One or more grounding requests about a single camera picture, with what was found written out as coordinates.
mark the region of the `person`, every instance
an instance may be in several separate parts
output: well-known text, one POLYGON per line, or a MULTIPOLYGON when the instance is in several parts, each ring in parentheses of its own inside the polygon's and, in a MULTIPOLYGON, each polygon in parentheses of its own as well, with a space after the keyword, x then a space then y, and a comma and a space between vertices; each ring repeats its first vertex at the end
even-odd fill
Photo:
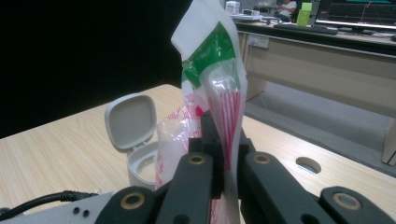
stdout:
POLYGON ((295 1, 284 0, 283 4, 277 9, 278 13, 274 16, 280 18, 282 21, 288 22, 296 8, 297 4, 295 1))

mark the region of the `floor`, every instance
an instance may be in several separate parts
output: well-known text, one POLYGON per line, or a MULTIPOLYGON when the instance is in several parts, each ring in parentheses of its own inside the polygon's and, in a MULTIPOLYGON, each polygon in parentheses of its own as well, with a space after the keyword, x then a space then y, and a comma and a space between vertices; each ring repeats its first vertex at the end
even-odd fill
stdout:
POLYGON ((381 161, 392 118, 270 82, 247 101, 246 115, 396 177, 381 161))

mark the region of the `keyboard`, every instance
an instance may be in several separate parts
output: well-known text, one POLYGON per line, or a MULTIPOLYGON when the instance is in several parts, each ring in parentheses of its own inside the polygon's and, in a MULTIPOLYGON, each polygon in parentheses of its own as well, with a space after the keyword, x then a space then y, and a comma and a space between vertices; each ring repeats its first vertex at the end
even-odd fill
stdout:
POLYGON ((317 26, 299 26, 294 24, 275 24, 273 26, 278 30, 289 30, 289 31, 302 31, 308 33, 315 34, 324 34, 324 35, 337 35, 338 30, 331 30, 325 27, 317 27, 317 26))

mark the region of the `office desk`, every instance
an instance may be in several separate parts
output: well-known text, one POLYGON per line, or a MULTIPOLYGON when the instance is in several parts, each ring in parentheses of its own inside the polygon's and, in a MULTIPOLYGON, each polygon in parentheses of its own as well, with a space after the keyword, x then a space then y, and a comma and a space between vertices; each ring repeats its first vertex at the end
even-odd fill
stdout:
MULTIPOLYGON (((247 69, 248 98, 271 81, 396 118, 396 42, 389 37, 281 31, 263 22, 235 24, 247 69), (252 47, 250 35, 267 38, 268 48, 252 47)), ((383 153, 383 162, 392 165, 395 130, 393 122, 383 153)))
MULTIPOLYGON (((154 100, 158 120, 183 103, 181 90, 169 85, 144 93, 154 100)), ((0 207, 14 207, 65 189, 109 192, 128 187, 126 155, 108 140, 105 110, 106 105, 101 105, 1 139, 0 207)), ((247 117, 243 128, 257 150, 275 155, 306 190, 319 195, 330 186, 354 189, 396 219, 395 178, 247 117), (315 175, 302 169, 296 164, 300 157, 317 161, 321 172, 315 175)))

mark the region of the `computer monitor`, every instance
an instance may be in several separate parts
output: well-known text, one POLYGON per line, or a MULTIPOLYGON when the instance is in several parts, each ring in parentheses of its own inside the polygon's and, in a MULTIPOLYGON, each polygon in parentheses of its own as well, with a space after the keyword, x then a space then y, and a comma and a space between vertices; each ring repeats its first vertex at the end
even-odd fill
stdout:
POLYGON ((356 33, 396 32, 396 0, 320 0, 315 24, 356 33))

